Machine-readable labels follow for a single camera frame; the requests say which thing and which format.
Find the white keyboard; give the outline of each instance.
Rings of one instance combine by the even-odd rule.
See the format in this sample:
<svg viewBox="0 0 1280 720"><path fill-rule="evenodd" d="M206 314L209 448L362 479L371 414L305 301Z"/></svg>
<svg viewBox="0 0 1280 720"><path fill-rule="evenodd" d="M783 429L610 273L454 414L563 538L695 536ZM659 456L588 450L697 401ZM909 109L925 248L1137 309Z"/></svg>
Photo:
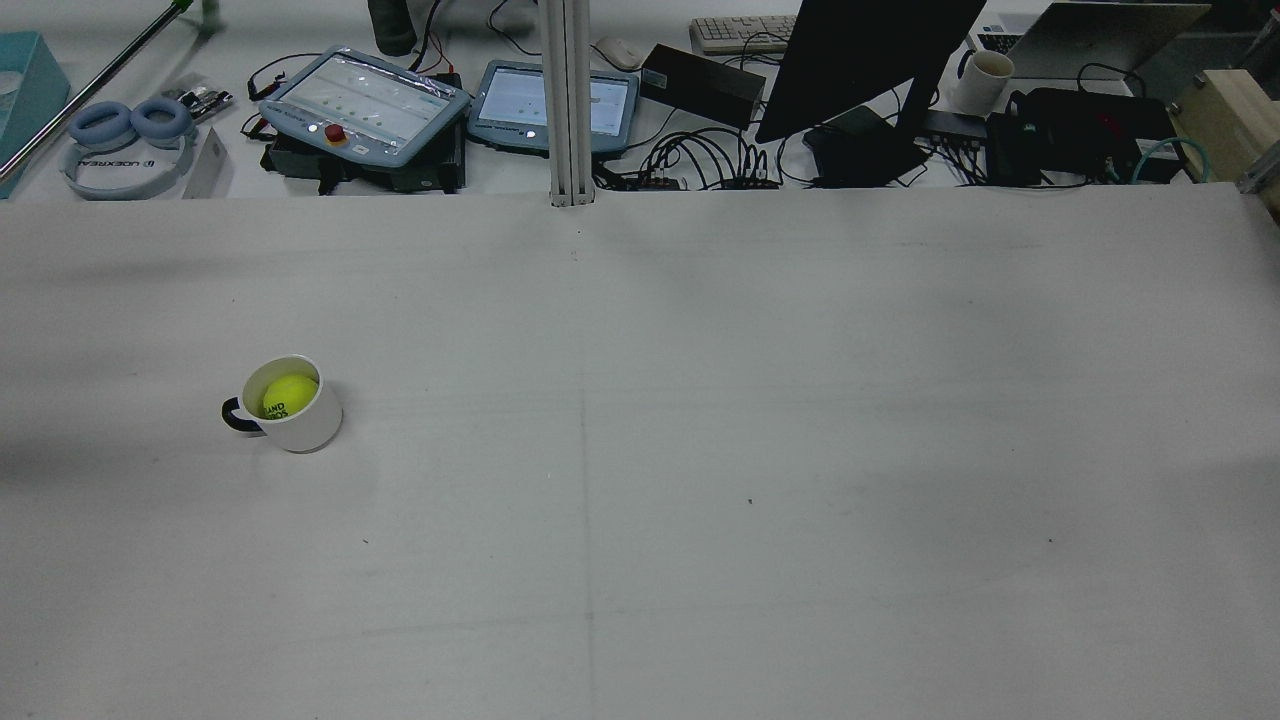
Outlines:
<svg viewBox="0 0 1280 720"><path fill-rule="evenodd" d="M703 55L781 54L791 40L795 15L694 18L689 38Z"/></svg>

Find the keyboard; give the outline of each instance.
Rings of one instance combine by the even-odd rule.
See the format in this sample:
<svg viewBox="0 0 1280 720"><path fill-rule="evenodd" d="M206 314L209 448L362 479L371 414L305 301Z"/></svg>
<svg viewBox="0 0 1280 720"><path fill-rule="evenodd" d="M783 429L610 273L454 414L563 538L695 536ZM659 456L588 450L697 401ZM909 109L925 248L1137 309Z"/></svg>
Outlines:
<svg viewBox="0 0 1280 720"><path fill-rule="evenodd" d="M1000 33L1000 35L986 33L986 32L978 33L978 42L982 42L983 50L995 50L996 53L1000 53L1002 55L1012 50L1014 45L1016 45L1018 41L1023 36L1011 33Z"/></svg>
<svg viewBox="0 0 1280 720"><path fill-rule="evenodd" d="M782 54L795 24L795 15L694 18L689 38L703 55Z"/></svg>

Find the white mug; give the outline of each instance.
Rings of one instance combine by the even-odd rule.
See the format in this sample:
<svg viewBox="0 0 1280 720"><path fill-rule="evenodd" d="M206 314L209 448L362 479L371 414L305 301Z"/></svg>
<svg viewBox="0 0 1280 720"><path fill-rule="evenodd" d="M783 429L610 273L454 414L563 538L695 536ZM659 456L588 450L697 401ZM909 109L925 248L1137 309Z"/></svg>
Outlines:
<svg viewBox="0 0 1280 720"><path fill-rule="evenodd" d="M301 410L279 419L265 418L262 396L273 382L284 375L300 374L316 383L316 393ZM236 415L242 410L248 419ZM319 450L338 432L342 424L342 405L333 387L325 382L320 368L302 355L285 355L266 363L244 380L236 397L223 402L223 420L233 430L262 433L276 446L289 452Z"/></svg>
<svg viewBox="0 0 1280 720"><path fill-rule="evenodd" d="M951 88L951 109L965 115L987 115L996 109L1000 94L1014 77L1014 61L992 50L966 53Z"/></svg>

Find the black box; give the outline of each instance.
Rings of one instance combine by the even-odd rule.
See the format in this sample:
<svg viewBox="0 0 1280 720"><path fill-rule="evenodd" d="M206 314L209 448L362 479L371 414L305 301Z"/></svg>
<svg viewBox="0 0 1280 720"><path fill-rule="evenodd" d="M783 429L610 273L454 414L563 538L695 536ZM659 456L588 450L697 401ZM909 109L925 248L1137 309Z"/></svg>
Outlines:
<svg viewBox="0 0 1280 720"><path fill-rule="evenodd" d="M666 45L654 46L640 68L640 96L746 129L764 78Z"/></svg>

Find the black mug handle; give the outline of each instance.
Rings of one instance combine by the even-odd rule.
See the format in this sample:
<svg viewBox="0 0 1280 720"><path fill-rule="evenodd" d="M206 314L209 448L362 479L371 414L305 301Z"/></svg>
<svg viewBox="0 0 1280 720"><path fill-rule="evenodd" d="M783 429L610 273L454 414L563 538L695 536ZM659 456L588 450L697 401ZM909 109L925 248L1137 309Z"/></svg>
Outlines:
<svg viewBox="0 0 1280 720"><path fill-rule="evenodd" d="M974 53L973 50L965 50L964 55L960 55L960 64L956 65L957 79L964 77L964 64L969 61L969 58L973 56L973 53Z"/></svg>
<svg viewBox="0 0 1280 720"><path fill-rule="evenodd" d="M223 402L223 421L230 425L233 430L239 430L242 433L260 433L262 427L253 420L246 420L244 418L237 418L232 413L239 410L239 398L228 397L227 402Z"/></svg>

